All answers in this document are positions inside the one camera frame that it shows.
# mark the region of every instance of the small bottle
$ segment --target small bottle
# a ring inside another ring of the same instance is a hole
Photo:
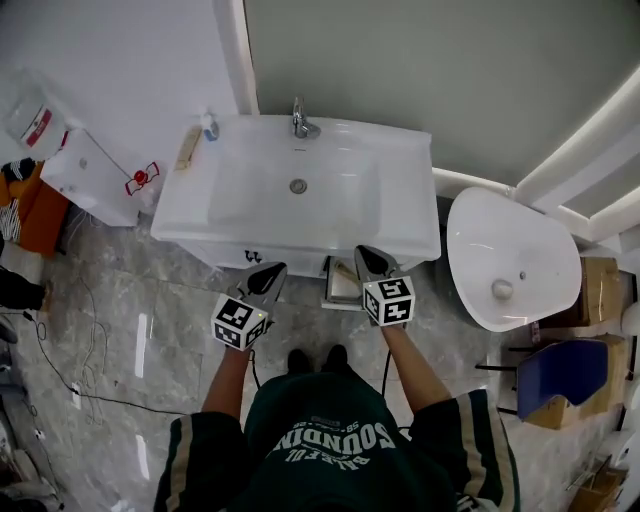
[[[202,132],[209,142],[218,140],[218,123],[216,123],[213,114],[209,112],[202,114],[200,116],[200,126],[202,126]]]

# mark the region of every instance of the white sink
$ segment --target white sink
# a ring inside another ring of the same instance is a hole
[[[375,236],[380,178],[373,152],[357,143],[341,146],[330,133],[296,143],[269,129],[280,128],[282,118],[267,121],[226,127],[225,136],[237,142],[223,146],[209,208],[214,229],[252,241],[265,235],[272,241],[278,232],[329,248]],[[304,192],[295,194],[292,186]]]
[[[482,188],[456,197],[447,223],[456,289],[473,319],[502,332],[571,307],[581,267],[567,229],[554,219]],[[509,283],[496,297],[492,285]]]
[[[152,234],[352,254],[358,244],[417,259],[440,256],[427,133],[309,118],[297,139],[289,116],[219,120],[186,171],[169,173]],[[295,194],[291,186],[306,190]]]

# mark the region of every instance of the dark green t-shirt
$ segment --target dark green t-shirt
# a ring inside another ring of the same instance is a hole
[[[172,424],[155,510],[519,510],[486,392],[426,407],[409,434],[360,379],[278,377],[256,394],[244,433],[222,413]]]

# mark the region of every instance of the red label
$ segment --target red label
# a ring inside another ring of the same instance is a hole
[[[40,135],[42,135],[42,132],[44,132],[45,128],[49,124],[49,121],[51,121],[51,110],[45,109],[44,114],[42,115],[42,119],[40,119],[40,122],[38,123],[38,126],[36,126],[35,129],[27,137],[27,146],[32,148],[33,145],[38,142]]]

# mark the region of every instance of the t-shirt print text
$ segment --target t-shirt print text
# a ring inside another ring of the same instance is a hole
[[[369,462],[377,450],[395,447],[382,423],[360,426],[356,421],[338,429],[302,421],[282,436],[269,456],[283,450],[288,451],[285,462],[322,461],[343,471],[355,471]]]

